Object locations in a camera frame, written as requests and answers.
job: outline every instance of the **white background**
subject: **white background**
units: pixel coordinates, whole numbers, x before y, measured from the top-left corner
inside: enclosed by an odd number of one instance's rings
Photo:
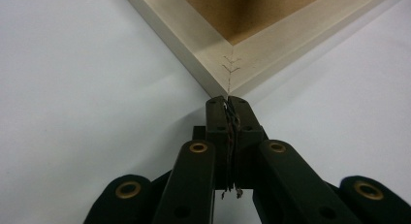
[[[408,203],[410,14],[386,0],[242,97],[324,180]],[[113,179],[160,176],[207,99],[126,0],[0,0],[0,223],[81,223]],[[214,222],[258,223],[251,194]]]

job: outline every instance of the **wooden edge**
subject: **wooden edge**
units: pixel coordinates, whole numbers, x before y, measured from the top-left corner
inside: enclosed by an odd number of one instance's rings
[[[129,0],[211,96],[227,95],[233,46],[185,0]]]
[[[247,93],[381,1],[317,0],[235,45],[229,93]]]

